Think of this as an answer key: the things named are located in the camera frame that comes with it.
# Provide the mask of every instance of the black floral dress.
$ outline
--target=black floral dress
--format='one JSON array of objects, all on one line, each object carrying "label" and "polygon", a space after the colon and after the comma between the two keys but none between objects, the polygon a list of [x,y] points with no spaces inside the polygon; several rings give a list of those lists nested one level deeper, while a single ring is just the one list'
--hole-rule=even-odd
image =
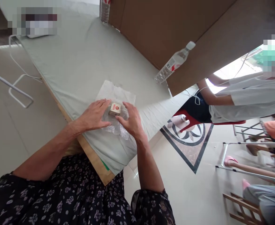
[{"label": "black floral dress", "polygon": [[165,191],[138,190],[131,206],[123,172],[104,186],[85,154],[64,157],[46,181],[0,178],[0,224],[175,224]]}]

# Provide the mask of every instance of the white shirt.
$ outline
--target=white shirt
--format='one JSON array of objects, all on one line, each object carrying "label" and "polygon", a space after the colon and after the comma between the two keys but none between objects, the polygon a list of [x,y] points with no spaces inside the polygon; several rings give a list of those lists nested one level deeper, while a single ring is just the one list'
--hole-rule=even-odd
[{"label": "white shirt", "polygon": [[231,95],[234,106],[209,106],[213,123],[259,118],[275,113],[275,79],[265,80],[263,73],[229,80],[230,86],[217,96]]}]

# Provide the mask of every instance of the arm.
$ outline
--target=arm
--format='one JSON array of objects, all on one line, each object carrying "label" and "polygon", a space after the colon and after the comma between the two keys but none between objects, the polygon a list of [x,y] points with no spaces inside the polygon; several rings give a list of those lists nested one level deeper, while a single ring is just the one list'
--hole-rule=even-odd
[{"label": "arm", "polygon": [[70,143],[81,133],[107,127],[110,122],[101,120],[111,100],[93,102],[76,120],[70,122],[58,135],[20,165],[13,175],[28,180],[47,180],[64,156]]},{"label": "arm", "polygon": [[199,81],[197,85],[208,105],[234,105],[231,95],[215,96],[207,86],[205,79]]},{"label": "arm", "polygon": [[209,75],[207,78],[213,85],[216,85],[219,87],[229,87],[230,86],[229,79],[224,80],[224,79],[218,77],[217,75],[215,75],[214,73]]},{"label": "arm", "polygon": [[141,189],[162,192],[164,190],[163,180],[150,151],[147,136],[141,125],[139,112],[132,104],[127,102],[123,102],[123,104],[128,110],[128,121],[119,116],[116,116],[116,118],[134,137],[137,143],[137,167]]}]

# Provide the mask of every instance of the hand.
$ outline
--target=hand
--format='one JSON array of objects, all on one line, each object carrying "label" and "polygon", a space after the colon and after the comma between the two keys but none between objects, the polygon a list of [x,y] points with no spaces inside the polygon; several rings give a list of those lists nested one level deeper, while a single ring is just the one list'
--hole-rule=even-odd
[{"label": "hand", "polygon": [[135,139],[146,137],[146,134],[144,133],[142,128],[141,117],[137,108],[134,105],[127,102],[123,102],[123,104],[125,105],[125,108],[128,110],[129,118],[128,120],[124,120],[123,117],[116,116],[116,119]]},{"label": "hand", "polygon": [[110,103],[111,100],[106,99],[93,102],[78,119],[70,124],[78,133],[110,126],[110,122],[102,121],[102,116]]}]

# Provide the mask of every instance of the light blue pants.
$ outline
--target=light blue pants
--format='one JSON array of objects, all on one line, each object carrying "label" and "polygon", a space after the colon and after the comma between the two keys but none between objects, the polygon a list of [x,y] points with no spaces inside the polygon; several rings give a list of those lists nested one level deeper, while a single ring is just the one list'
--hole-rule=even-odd
[{"label": "light blue pants", "polygon": [[243,197],[259,206],[268,225],[275,224],[275,186],[250,185],[243,191]]}]

